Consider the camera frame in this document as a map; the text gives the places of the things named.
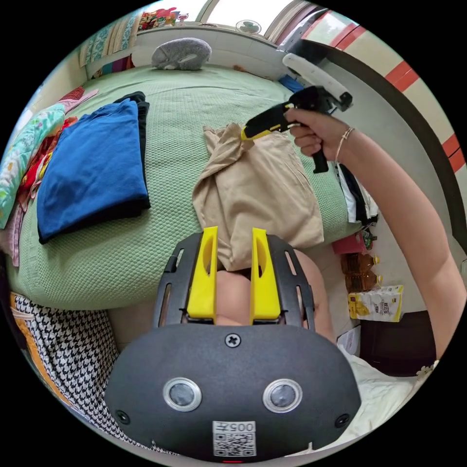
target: camera lens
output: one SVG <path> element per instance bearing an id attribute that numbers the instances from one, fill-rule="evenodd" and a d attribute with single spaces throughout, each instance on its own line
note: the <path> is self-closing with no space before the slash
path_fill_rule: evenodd
<path id="1" fill-rule="evenodd" d="M 302 388 L 296 381 L 278 379 L 264 390 L 263 404 L 274 413 L 290 412 L 300 404 L 302 396 Z"/>
<path id="2" fill-rule="evenodd" d="M 201 403 L 201 389 L 187 378 L 173 378 L 166 382 L 163 389 L 166 404 L 180 412 L 190 412 Z"/>

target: houndstooth fabric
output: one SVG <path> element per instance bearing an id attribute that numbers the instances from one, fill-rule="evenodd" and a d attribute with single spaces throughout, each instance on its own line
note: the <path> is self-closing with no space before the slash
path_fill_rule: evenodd
<path id="1" fill-rule="evenodd" d="M 47 308 L 20 295 L 15 296 L 15 304 L 19 312 L 29 315 L 24 322 L 45 370 L 71 408 L 115 438 L 149 449 L 120 430 L 104 402 L 108 377 L 118 357 L 107 312 Z M 157 446 L 152 450 L 174 454 Z"/>

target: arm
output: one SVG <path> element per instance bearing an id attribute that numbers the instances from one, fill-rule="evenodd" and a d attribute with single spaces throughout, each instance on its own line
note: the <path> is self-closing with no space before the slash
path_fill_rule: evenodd
<path id="1" fill-rule="evenodd" d="M 286 118 L 304 125 L 290 132 L 305 155 L 313 155 L 322 146 L 326 158 L 335 159 L 341 137 L 348 128 L 346 124 L 298 109 L 289 110 Z M 467 300 L 441 219 L 416 183 L 362 133 L 356 130 L 350 133 L 341 147 L 339 162 L 354 174 L 381 209 L 427 307 L 440 358 Z"/>

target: screw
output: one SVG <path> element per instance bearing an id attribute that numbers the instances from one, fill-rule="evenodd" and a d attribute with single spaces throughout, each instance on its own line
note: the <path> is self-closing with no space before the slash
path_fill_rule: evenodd
<path id="1" fill-rule="evenodd" d="M 228 334 L 225 338 L 225 345 L 231 349 L 238 347 L 242 340 L 238 334 Z"/>
<path id="2" fill-rule="evenodd" d="M 336 428 L 342 428 L 349 423 L 350 420 L 350 415 L 347 413 L 344 413 L 340 417 L 337 418 L 336 423 L 334 424 Z"/>
<path id="3" fill-rule="evenodd" d="M 117 415 L 120 422 L 124 425 L 130 424 L 130 417 L 123 410 L 117 410 L 117 412 L 115 412 L 115 415 Z"/>

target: bracelet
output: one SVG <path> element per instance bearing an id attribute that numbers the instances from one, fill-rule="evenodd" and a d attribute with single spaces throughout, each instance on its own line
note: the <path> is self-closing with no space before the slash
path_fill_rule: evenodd
<path id="1" fill-rule="evenodd" d="M 339 153 L 341 151 L 341 147 L 342 147 L 342 143 L 349 137 L 350 133 L 352 133 L 352 131 L 354 131 L 355 128 L 352 128 L 351 126 L 345 131 L 345 133 L 342 135 L 342 138 L 341 138 L 341 141 L 339 142 L 339 146 L 337 148 L 337 152 L 336 152 L 336 158 L 334 159 L 334 163 L 337 164 L 338 162 L 338 157 L 339 157 Z"/>

